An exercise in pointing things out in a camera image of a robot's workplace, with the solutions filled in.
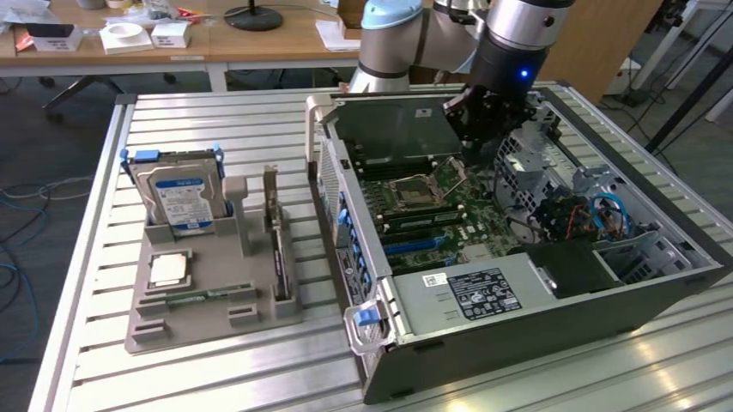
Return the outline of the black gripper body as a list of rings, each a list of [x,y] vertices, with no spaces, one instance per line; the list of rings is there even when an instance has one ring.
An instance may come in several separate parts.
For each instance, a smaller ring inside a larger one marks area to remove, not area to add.
[[[548,49],[521,50],[501,44],[491,37],[479,39],[469,79],[463,94],[483,100],[484,136],[488,132],[488,111],[496,97],[525,100]]]

